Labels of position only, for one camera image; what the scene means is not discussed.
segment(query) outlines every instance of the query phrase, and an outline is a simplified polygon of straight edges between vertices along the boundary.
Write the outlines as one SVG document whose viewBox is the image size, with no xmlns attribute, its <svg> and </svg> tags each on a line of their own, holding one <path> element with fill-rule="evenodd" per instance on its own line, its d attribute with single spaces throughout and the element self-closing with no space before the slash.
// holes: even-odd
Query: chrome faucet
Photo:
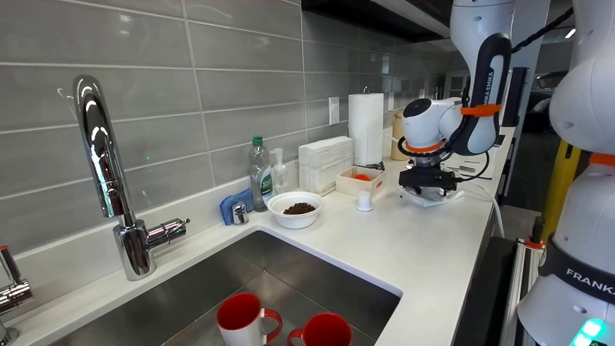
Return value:
<svg viewBox="0 0 615 346">
<path fill-rule="evenodd" d="M 30 286 L 20 278 L 20 273 L 7 251 L 5 246 L 0 246 L 0 313 L 7 311 L 32 296 Z M 5 328 L 0 321 L 0 346 L 14 340 L 18 332 L 14 328 Z"/>
<path fill-rule="evenodd" d="M 185 234 L 187 221 L 170 219 L 147 230 L 145 223 L 134 217 L 112 127 L 93 77 L 74 78 L 74 107 L 101 215 L 118 217 L 112 234 L 122 269 L 128 280 L 141 278 L 153 271 L 151 248 Z"/>
</svg>

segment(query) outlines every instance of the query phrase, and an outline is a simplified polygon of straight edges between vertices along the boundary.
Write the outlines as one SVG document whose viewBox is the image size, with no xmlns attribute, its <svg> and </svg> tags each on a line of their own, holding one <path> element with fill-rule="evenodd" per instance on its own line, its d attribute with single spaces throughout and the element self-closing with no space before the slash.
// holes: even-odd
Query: white countertop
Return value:
<svg viewBox="0 0 615 346">
<path fill-rule="evenodd" d="M 491 194 L 499 184 L 512 130 L 503 132 L 505 142 L 491 150 L 493 177 L 472 182 Z M 157 251 L 157 269 L 147 278 L 128 282 L 122 271 L 112 271 L 14 317 L 7 323 L 20 330 L 14 346 L 47 344 L 253 230 L 278 236 L 401 296 L 378 346 L 449 344 L 491 203 L 480 188 L 462 182 L 458 190 L 470 192 L 441 205 L 410 205 L 399 200 L 395 180 L 401 167 L 397 161 L 385 163 L 385 186 L 374 196 L 374 209 L 368 213 L 357 211 L 351 196 L 332 192 L 324 198 L 318 221 L 303 230 L 280 228 L 268 213 L 249 213 L 245 226 L 203 228 Z"/>
</svg>

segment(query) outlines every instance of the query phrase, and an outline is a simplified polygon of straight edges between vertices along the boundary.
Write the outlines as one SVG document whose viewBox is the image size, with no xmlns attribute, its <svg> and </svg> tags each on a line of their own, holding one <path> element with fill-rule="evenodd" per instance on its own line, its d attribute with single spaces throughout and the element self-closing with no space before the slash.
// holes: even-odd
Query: bowl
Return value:
<svg viewBox="0 0 615 346">
<path fill-rule="evenodd" d="M 308 203 L 312 205 L 312 209 L 305 213 L 284 213 L 284 209 L 291 207 L 293 203 Z M 320 205 L 322 205 L 322 198 L 318 194 L 305 192 L 305 190 L 282 192 L 266 202 L 266 207 L 272 213 L 272 219 L 276 221 L 276 225 L 284 228 L 308 226 L 320 215 Z"/>
</svg>

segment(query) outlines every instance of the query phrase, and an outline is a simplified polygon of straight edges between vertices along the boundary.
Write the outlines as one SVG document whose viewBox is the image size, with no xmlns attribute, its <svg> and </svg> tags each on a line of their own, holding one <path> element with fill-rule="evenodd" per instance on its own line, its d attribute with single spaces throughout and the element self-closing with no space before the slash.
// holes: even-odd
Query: stainless steel sink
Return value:
<svg viewBox="0 0 615 346">
<path fill-rule="evenodd" d="M 253 232 L 55 344 L 222 344 L 216 305 L 251 290 L 280 311 L 285 334 L 316 311 L 343 315 L 353 346 L 374 344 L 399 298 L 266 232 Z"/>
</svg>

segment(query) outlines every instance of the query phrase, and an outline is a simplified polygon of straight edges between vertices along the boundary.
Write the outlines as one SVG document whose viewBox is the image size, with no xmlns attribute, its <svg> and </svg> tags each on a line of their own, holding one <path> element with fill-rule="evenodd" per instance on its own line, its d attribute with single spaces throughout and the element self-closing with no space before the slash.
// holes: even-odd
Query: gray tile wall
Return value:
<svg viewBox="0 0 615 346">
<path fill-rule="evenodd" d="M 301 13 L 297 0 L 0 5 L 0 244 L 16 253 L 105 223 L 64 98 L 80 73 L 103 86 L 141 211 L 243 177 L 251 134 L 284 159 L 343 134 L 326 123 L 328 96 L 347 119 L 349 92 L 399 105 L 445 69 L 437 50 Z"/>
</svg>

